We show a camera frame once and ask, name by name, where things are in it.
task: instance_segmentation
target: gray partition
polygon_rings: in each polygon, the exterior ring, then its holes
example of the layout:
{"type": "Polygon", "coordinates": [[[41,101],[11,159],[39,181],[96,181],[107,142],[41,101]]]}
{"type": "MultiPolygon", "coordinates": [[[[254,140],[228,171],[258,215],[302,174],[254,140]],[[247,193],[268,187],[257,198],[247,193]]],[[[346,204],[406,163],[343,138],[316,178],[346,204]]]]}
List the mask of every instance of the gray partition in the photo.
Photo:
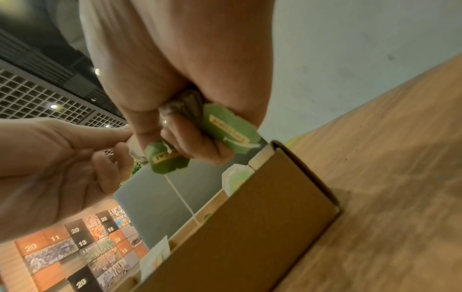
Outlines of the gray partition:
{"type": "MultiPolygon", "coordinates": [[[[197,212],[221,189],[221,174],[233,164],[246,165],[260,149],[236,155],[222,166],[191,160],[187,168],[167,174],[193,212],[197,212]]],[[[142,167],[114,194],[148,248],[164,236],[171,237],[191,213],[163,175],[142,167]]]]}

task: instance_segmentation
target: open box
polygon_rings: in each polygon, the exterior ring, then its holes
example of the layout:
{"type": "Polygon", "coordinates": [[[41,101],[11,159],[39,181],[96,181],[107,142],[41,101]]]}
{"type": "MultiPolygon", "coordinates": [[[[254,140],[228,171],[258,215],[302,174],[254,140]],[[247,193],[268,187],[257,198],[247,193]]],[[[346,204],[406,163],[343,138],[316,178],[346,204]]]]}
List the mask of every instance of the open box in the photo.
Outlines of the open box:
{"type": "Polygon", "coordinates": [[[268,292],[340,214],[338,200],[279,142],[256,171],[135,292],[268,292]]]}

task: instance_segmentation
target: black square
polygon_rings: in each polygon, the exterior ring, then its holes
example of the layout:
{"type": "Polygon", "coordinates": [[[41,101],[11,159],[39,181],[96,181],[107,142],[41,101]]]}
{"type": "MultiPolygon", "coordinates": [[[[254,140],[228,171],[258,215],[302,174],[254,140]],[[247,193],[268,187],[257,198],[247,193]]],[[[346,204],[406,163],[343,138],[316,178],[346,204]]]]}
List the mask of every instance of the black square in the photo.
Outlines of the black square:
{"type": "Polygon", "coordinates": [[[101,223],[104,223],[112,219],[112,216],[109,213],[109,211],[102,211],[102,212],[96,213],[96,216],[101,221],[101,223]]]}
{"type": "Polygon", "coordinates": [[[93,281],[85,287],[81,292],[103,292],[103,289],[101,288],[100,284],[98,281],[93,281]]]}
{"type": "Polygon", "coordinates": [[[104,222],[103,226],[106,229],[107,233],[109,234],[113,233],[114,231],[119,230],[119,227],[117,226],[114,220],[104,222]]]}
{"type": "Polygon", "coordinates": [[[72,239],[80,250],[95,242],[88,230],[72,235],[72,239]]]}
{"type": "Polygon", "coordinates": [[[88,266],[84,266],[69,276],[67,280],[71,284],[74,291],[81,291],[84,288],[89,287],[92,282],[98,283],[88,266]]]}
{"type": "Polygon", "coordinates": [[[87,226],[85,226],[85,223],[82,219],[66,223],[64,226],[66,226],[66,229],[71,236],[81,233],[82,231],[88,231],[87,226]]]}

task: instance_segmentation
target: green tea bag tag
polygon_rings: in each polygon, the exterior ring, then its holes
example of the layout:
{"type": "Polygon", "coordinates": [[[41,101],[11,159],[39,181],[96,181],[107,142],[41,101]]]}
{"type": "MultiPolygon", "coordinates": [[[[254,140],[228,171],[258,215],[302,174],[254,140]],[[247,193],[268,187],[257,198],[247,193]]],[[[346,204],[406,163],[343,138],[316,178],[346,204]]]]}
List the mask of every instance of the green tea bag tag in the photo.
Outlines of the green tea bag tag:
{"type": "Polygon", "coordinates": [[[202,130],[238,154],[260,147],[261,137],[254,125],[214,103],[204,105],[202,130]]]}
{"type": "Polygon", "coordinates": [[[154,142],[145,150],[151,169],[158,174],[167,174],[188,166],[189,159],[182,156],[170,144],[164,141],[154,142]]]}

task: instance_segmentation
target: table surface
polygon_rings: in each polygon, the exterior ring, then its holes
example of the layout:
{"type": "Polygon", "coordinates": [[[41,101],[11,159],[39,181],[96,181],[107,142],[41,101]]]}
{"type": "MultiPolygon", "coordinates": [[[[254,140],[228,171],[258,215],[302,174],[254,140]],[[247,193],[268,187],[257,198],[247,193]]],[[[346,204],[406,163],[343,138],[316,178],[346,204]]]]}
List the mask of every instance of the table surface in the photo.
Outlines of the table surface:
{"type": "Polygon", "coordinates": [[[462,291],[462,55],[292,150],[345,212],[276,292],[462,291]]]}

